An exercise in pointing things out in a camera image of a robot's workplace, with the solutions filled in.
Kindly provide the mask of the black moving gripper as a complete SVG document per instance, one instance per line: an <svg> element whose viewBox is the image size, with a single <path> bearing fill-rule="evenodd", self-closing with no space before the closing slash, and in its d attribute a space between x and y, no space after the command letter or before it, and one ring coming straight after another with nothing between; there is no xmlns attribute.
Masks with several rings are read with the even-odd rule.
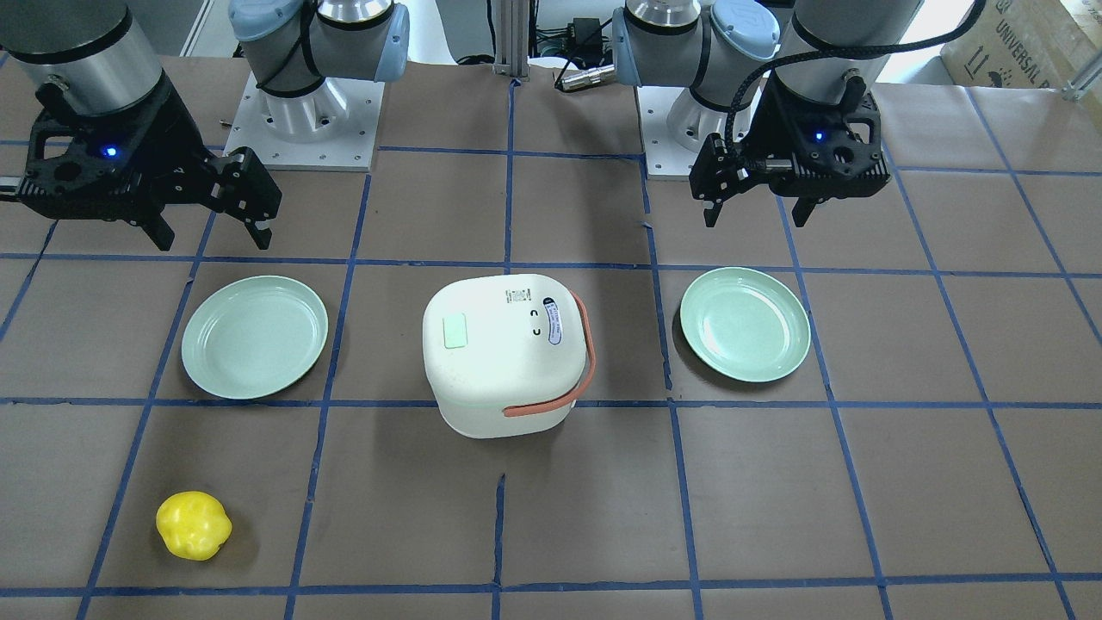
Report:
<svg viewBox="0 0 1102 620"><path fill-rule="evenodd" d="M42 110L17 202L53 220L129 222L159 251L176 239L165 205L201 204L244 224L260 251L270 247L282 202L276 180L248 146L215 157L166 73L136 104L107 115L76 113L54 81L35 97Z"/></svg>

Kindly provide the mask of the black idle gripper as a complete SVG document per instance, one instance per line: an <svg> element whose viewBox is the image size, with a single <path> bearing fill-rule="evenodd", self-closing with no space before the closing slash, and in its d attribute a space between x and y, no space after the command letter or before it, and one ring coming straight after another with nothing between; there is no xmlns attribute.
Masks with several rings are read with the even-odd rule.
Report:
<svg viewBox="0 0 1102 620"><path fill-rule="evenodd" d="M827 199L865 199L892 180L882 153L880 115L862 76L843 81L838 104L812 102L771 76L741 150L719 133L702 139L689 174L707 228L719 221L746 181L796 197L792 222L802 228Z"/></svg>

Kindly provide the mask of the idle silver robot arm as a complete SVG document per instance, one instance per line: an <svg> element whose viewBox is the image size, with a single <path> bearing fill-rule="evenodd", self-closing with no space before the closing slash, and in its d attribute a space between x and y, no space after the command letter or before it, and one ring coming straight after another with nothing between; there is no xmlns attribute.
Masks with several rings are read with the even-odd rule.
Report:
<svg viewBox="0 0 1102 620"><path fill-rule="evenodd" d="M611 17L617 81L681 87L724 115L696 130L691 193L714 226L725 202L766 185L818 205L867 199L890 181L869 93L918 1L627 1Z"/></svg>

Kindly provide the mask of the moving silver robot arm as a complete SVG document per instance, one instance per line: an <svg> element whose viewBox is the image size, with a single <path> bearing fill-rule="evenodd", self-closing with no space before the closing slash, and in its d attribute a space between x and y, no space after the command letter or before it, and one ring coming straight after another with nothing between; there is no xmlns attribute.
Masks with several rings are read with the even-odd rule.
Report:
<svg viewBox="0 0 1102 620"><path fill-rule="evenodd" d="M255 79L247 93L276 137L312 142L350 121L346 81L398 81L411 19L395 1L233 1L233 35ZM40 112L22 176L3 199L51 220L176 238L172 204L244 224L267 250L281 191L251 146L213 153L152 44L122 1L4 1L3 48L35 87Z"/></svg>

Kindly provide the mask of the green plate near moving arm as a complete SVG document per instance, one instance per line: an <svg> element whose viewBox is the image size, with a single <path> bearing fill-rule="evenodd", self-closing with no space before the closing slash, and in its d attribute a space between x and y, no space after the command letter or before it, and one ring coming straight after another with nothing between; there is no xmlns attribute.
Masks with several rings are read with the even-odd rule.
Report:
<svg viewBox="0 0 1102 620"><path fill-rule="evenodd" d="M190 315L181 361L206 393L229 400L271 396L318 362L328 312L293 278L245 278L212 293Z"/></svg>

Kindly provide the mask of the green plate near idle arm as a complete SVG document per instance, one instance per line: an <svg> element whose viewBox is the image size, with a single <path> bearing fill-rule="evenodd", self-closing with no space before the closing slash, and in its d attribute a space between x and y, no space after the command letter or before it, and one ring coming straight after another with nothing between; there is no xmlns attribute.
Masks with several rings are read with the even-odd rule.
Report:
<svg viewBox="0 0 1102 620"><path fill-rule="evenodd" d="M747 267L694 279L678 306L690 349L721 376L769 383L791 376L811 345L810 318L795 291Z"/></svg>

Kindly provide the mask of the idle arm base plate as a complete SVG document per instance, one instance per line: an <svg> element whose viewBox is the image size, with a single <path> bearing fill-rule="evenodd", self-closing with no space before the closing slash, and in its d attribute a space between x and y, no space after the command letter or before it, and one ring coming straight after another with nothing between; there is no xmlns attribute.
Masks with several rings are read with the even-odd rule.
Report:
<svg viewBox="0 0 1102 620"><path fill-rule="evenodd" d="M648 175L689 180L703 138L721 133L727 115L698 102L689 88L642 86L636 95Z"/></svg>

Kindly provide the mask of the moving arm base plate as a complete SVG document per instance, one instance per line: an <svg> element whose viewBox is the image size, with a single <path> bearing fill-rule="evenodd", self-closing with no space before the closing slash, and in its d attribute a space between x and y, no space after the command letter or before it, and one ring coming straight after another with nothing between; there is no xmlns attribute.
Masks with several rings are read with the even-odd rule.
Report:
<svg viewBox="0 0 1102 620"><path fill-rule="evenodd" d="M383 94L383 83L327 78L314 93L280 98L250 75L225 152L248 146L270 171L370 172Z"/></svg>

